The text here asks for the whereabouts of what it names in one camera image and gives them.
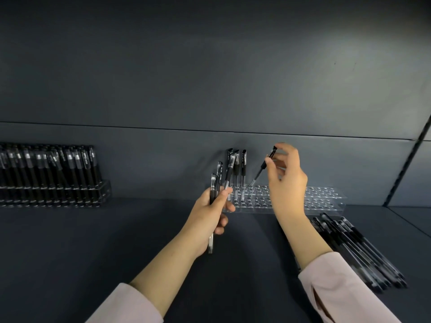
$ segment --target hand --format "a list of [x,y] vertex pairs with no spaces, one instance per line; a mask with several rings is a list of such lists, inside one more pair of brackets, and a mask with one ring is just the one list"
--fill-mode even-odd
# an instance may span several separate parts
[[299,165],[299,153],[296,148],[286,143],[277,143],[278,149],[274,161],[266,157],[268,169],[269,196],[276,216],[304,215],[304,197],[307,175]]
[[217,235],[224,233],[228,218],[222,214],[222,209],[226,207],[230,212],[235,211],[235,206],[227,201],[232,190],[232,188],[222,190],[210,205],[208,188],[194,204],[180,234],[186,236],[191,244],[196,246],[196,257],[202,255],[207,249],[208,239],[212,233]]

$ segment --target bundle of pens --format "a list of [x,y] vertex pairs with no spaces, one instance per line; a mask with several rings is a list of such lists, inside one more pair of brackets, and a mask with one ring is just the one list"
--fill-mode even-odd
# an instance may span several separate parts
[[110,194],[93,146],[0,144],[0,206],[98,207]]
[[374,292],[388,287],[407,288],[404,276],[345,217],[333,220],[326,213],[310,219],[312,225],[339,252],[362,281]]

